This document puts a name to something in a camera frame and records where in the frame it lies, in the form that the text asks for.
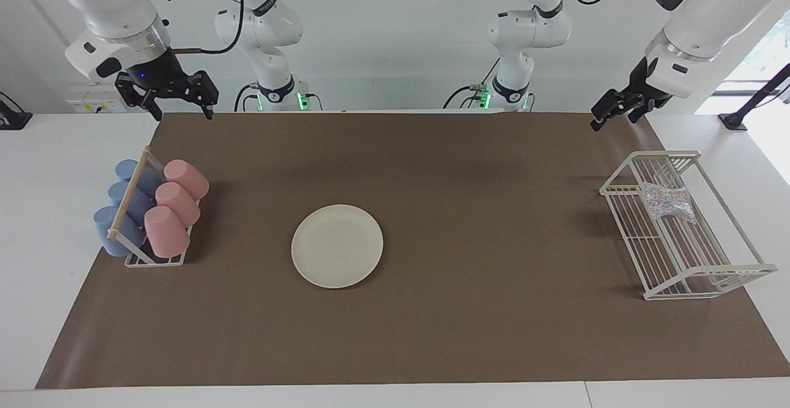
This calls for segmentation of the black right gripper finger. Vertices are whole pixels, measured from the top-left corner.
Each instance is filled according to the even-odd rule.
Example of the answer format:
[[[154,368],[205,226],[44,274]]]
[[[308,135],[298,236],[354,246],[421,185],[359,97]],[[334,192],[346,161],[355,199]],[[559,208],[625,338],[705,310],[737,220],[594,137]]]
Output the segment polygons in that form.
[[[219,101],[219,90],[206,71],[197,71],[193,75],[193,94],[195,104],[200,106],[206,119],[213,119],[214,107]]]
[[[155,120],[162,119],[162,111],[156,104],[156,91],[137,85],[129,73],[117,74],[116,90],[127,107],[141,108]]]

